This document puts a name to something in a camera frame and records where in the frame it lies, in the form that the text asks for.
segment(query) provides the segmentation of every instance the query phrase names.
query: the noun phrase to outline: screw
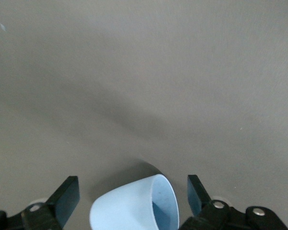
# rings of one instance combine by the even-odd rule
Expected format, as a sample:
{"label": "screw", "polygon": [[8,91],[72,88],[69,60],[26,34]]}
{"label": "screw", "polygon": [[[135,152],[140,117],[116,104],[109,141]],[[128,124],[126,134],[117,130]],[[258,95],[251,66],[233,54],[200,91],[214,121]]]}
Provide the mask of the screw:
{"label": "screw", "polygon": [[213,205],[216,207],[216,208],[224,208],[224,204],[220,201],[216,201],[213,203]]}
{"label": "screw", "polygon": [[39,210],[39,205],[33,205],[31,208],[30,208],[30,212],[34,212],[36,210]]}
{"label": "screw", "polygon": [[265,215],[264,211],[260,208],[254,208],[253,213],[255,213],[258,216],[264,216]]}

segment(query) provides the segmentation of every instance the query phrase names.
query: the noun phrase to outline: bolt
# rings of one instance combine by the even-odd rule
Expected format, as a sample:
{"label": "bolt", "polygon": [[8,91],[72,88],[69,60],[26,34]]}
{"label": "bolt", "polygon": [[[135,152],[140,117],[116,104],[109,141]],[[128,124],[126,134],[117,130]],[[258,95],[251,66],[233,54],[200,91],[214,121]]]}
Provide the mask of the bolt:
{"label": "bolt", "polygon": [[31,208],[30,208],[30,212],[34,212],[36,210],[39,210],[39,205],[33,205]]}
{"label": "bolt", "polygon": [[260,208],[254,208],[253,213],[255,213],[258,216],[264,216],[265,215],[264,211]]}
{"label": "bolt", "polygon": [[213,205],[216,207],[216,208],[224,208],[224,204],[222,203],[222,202],[220,202],[220,201],[215,201],[214,203],[213,203]]}

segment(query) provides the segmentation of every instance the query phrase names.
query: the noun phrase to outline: gray surface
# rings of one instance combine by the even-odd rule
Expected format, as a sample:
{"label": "gray surface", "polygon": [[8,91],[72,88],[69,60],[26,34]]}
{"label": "gray surface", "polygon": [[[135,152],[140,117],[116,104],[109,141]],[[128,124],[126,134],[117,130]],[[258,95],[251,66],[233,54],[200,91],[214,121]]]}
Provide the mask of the gray surface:
{"label": "gray surface", "polygon": [[0,208],[78,175],[101,194],[187,174],[288,225],[288,1],[0,0]]}

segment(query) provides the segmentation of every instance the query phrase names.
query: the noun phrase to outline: screw head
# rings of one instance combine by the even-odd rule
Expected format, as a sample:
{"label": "screw head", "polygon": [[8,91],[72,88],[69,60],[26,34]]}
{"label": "screw head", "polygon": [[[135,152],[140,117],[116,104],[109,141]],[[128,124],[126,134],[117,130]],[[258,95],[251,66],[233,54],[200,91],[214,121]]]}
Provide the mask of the screw head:
{"label": "screw head", "polygon": [[30,212],[35,212],[36,210],[39,210],[40,206],[39,205],[33,205],[29,210]]}
{"label": "screw head", "polygon": [[260,208],[254,208],[253,213],[255,213],[258,216],[264,216],[265,215],[264,211]]}
{"label": "screw head", "polygon": [[213,203],[213,205],[216,207],[216,208],[224,208],[224,204],[222,203],[222,202],[220,202],[220,201],[215,201],[214,203]]}

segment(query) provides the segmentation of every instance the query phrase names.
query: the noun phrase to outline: cup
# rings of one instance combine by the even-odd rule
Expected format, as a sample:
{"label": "cup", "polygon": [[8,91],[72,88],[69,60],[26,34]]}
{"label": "cup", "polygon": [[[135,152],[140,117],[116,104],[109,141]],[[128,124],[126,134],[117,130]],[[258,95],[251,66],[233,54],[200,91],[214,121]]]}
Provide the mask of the cup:
{"label": "cup", "polygon": [[177,230],[174,190],[161,174],[123,185],[93,203],[90,224],[93,230]]}

